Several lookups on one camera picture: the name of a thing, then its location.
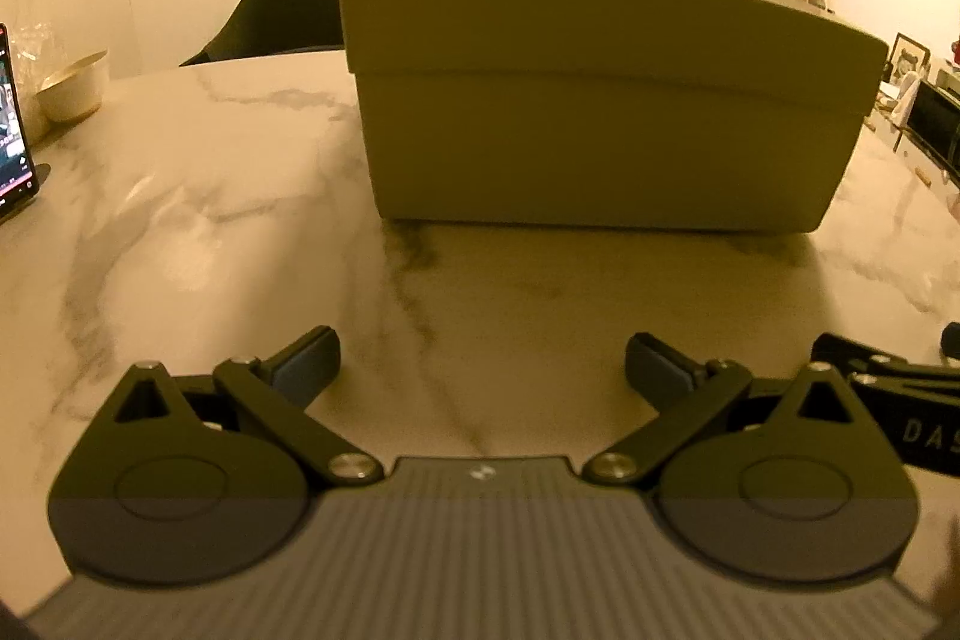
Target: bowl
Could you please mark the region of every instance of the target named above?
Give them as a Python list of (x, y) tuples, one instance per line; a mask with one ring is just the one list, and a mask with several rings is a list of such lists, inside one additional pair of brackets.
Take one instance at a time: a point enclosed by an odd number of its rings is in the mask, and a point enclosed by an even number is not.
[(107, 51), (96, 52), (48, 76), (37, 91), (52, 122), (80, 122), (100, 109), (109, 82)]

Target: smartphone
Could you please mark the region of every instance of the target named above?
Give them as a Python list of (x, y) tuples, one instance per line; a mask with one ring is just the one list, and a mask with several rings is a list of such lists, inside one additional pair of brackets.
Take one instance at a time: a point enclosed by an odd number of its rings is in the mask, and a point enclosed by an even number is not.
[(40, 177), (20, 122), (7, 27), (0, 23), (0, 220), (40, 191)]

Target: gray ribbed panel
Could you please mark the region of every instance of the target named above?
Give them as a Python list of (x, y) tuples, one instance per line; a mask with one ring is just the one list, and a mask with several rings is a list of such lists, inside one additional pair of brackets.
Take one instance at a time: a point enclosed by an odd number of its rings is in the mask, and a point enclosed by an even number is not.
[[(472, 477), (484, 464), (496, 475)], [(888, 579), (816, 595), (727, 579), (640, 496), (561, 458), (405, 459), (328, 494), (240, 576), (167, 592), (77, 578), (29, 619), (46, 640), (918, 640), (936, 623)]]

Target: plastic bag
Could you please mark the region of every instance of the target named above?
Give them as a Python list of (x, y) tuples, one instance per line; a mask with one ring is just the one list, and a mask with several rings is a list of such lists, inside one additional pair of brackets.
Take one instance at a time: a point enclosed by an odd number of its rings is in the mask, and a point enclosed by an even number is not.
[(50, 128), (50, 122), (37, 103), (37, 91), (43, 80), (66, 65), (66, 51), (48, 23), (11, 30), (10, 51), (21, 124), (27, 141), (35, 145)]

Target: wooden handle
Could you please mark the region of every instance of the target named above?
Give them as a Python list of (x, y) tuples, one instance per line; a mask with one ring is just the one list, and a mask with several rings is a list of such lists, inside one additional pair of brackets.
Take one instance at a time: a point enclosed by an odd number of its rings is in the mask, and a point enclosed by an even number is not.
[(920, 180), (920, 182), (922, 182), (922, 183), (923, 183), (925, 186), (927, 186), (928, 188), (929, 188), (931, 185), (933, 185), (933, 181), (930, 180), (930, 178), (927, 177), (927, 176), (920, 170), (920, 167), (916, 167), (915, 170), (913, 170), (913, 173), (914, 173), (914, 175), (917, 175), (918, 180)]

